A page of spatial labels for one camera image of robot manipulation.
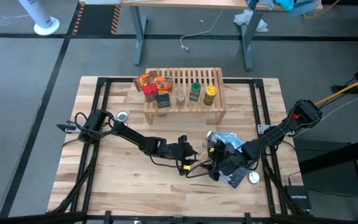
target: floor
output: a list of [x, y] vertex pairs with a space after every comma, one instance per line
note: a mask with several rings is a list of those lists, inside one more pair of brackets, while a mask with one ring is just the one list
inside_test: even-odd
[[[59, 18], [61, 26], [57, 33], [65, 34], [77, 0], [41, 2], [50, 15]], [[142, 7], [140, 12], [149, 17], [146, 34], [191, 34], [209, 29], [219, 9]], [[238, 13], [241, 11], [225, 10], [211, 34], [239, 35], [238, 27], [232, 23]], [[0, 0], [0, 15], [24, 14], [17, 1]], [[282, 12], [266, 13], [263, 19], [269, 32], [258, 35], [358, 37], [357, 6], [335, 6], [313, 20], [302, 17], [289, 19]], [[0, 26], [0, 33], [32, 34], [33, 25], [29, 17], [13, 19], [10, 25]], [[117, 33], [134, 33], [126, 7], [121, 9]], [[134, 39], [71, 39], [11, 216], [45, 212], [65, 138], [56, 124], [70, 118], [81, 76], [140, 75], [147, 67], [222, 67], [225, 77], [279, 78], [285, 105], [289, 109], [300, 98], [317, 101], [330, 95], [329, 87], [345, 84], [358, 65], [358, 42], [254, 41], [255, 68], [248, 73], [244, 70], [238, 40], [184, 42], [190, 52], [182, 50], [178, 40], [146, 40], [141, 64], [136, 67], [132, 64]], [[63, 39], [0, 38], [0, 203], [62, 43]], [[323, 112], [328, 113], [357, 97], [344, 97], [327, 106]], [[357, 142], [358, 100], [299, 138]], [[358, 220], [357, 198], [310, 194], [313, 213], [317, 217]]]

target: table leg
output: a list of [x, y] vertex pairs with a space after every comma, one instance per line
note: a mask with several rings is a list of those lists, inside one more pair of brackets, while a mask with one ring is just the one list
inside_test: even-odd
[[136, 34], [134, 64], [139, 65], [140, 64], [140, 56], [142, 55], [144, 30], [146, 29], [147, 17], [140, 16], [139, 7], [137, 7], [137, 6], [129, 6], [129, 10], [131, 12], [132, 21], [134, 23], [135, 34]]
[[153, 124], [153, 114], [152, 113], [144, 113], [147, 124]]
[[216, 113], [215, 114], [215, 123], [216, 124], [221, 124], [225, 114], [226, 114], [226, 112]]
[[242, 39], [242, 51], [244, 53], [244, 61], [246, 63], [246, 71], [252, 70], [252, 56], [251, 56], [251, 40], [258, 27], [259, 21], [262, 18], [261, 12], [254, 12], [249, 25], [241, 25], [241, 39]]

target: desk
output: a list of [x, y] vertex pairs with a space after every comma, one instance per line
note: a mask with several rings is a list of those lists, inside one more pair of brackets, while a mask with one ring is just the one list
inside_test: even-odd
[[[318, 0], [318, 7], [315, 9], [320, 11], [323, 9], [321, 0]], [[81, 4], [85, 4], [85, 0], [80, 0]], [[148, 1], [148, 2], [132, 2], [128, 3], [128, 0], [122, 0], [122, 6], [129, 6], [131, 12], [132, 21], [134, 23], [136, 34], [136, 45], [134, 64], [140, 64], [140, 58], [142, 55], [144, 32], [147, 23], [147, 17], [141, 16], [139, 13], [139, 6], [158, 6], [158, 7], [205, 7], [205, 8], [220, 8], [220, 9], [249, 9], [246, 0], [161, 0], [161, 1]], [[281, 6], [276, 5], [274, 11], [283, 11]], [[241, 25], [241, 39], [242, 50], [244, 53], [244, 62], [246, 71], [252, 70], [252, 56], [251, 56], [251, 40], [255, 34], [259, 21], [262, 18], [263, 12], [267, 12], [266, 6], [257, 5], [255, 11], [251, 17], [249, 25]]]
[[[97, 77], [81, 78], [71, 120], [77, 112], [90, 113], [97, 80]], [[272, 124], [278, 124], [287, 115], [278, 79], [264, 78], [263, 82], [270, 119]], [[194, 150], [202, 153], [206, 151], [205, 135], [210, 130], [234, 131], [243, 140], [257, 138], [250, 85], [225, 83], [224, 91], [227, 113], [219, 126], [215, 125], [213, 114], [201, 113], [191, 117], [180, 113], [156, 117], [153, 125], [148, 125], [143, 114], [144, 95], [138, 93], [131, 82], [111, 83], [107, 110], [113, 114], [120, 110], [128, 111], [126, 123], [129, 127], [144, 136], [166, 138], [167, 143], [176, 142], [179, 136], [186, 134]], [[259, 91], [256, 91], [256, 98], [263, 120]], [[76, 137], [77, 134], [67, 134], [66, 141]], [[82, 148], [83, 143], [78, 141], [63, 148], [48, 210], [57, 207], [74, 186]], [[113, 215], [132, 216], [243, 217], [244, 212], [249, 212], [252, 217], [270, 216], [262, 166], [257, 169], [261, 175], [259, 184], [253, 185], [244, 179], [237, 189], [231, 189], [223, 181], [215, 182], [208, 176], [186, 179], [174, 168], [153, 165], [136, 146], [117, 136], [103, 138], [98, 154], [88, 215], [104, 215], [105, 210], [110, 210]], [[277, 157], [286, 183], [289, 174], [299, 171], [296, 152], [281, 144]], [[155, 161], [174, 164], [158, 158]], [[292, 175], [291, 181], [294, 185], [301, 185], [301, 175]], [[272, 192], [276, 212], [280, 212], [274, 185]], [[83, 199], [84, 187], [80, 192], [79, 208]]]

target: small jar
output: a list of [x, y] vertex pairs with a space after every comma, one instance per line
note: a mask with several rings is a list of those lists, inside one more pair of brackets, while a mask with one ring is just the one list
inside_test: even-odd
[[179, 94], [177, 97], [177, 105], [183, 106], [184, 104], [185, 104], [185, 96], [183, 96], [182, 94]]
[[198, 101], [198, 98], [200, 97], [200, 90], [201, 90], [201, 84], [199, 84], [198, 82], [192, 83], [189, 100]]
[[218, 89], [215, 86], [208, 86], [205, 91], [204, 104], [211, 106], [214, 103], [214, 98], [217, 92]]

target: orange package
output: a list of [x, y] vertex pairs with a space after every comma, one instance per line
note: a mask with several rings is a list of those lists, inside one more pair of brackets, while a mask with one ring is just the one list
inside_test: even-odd
[[149, 82], [150, 78], [154, 79], [157, 76], [158, 75], [157, 75], [156, 71], [151, 71], [151, 72], [141, 75], [137, 78], [134, 78], [133, 81], [135, 83], [137, 91], [138, 92], [142, 91], [144, 86], [147, 86], [148, 84], [152, 83], [152, 82]]
[[172, 91], [173, 78], [170, 77], [155, 77], [153, 83], [156, 84], [158, 92], [168, 93]]

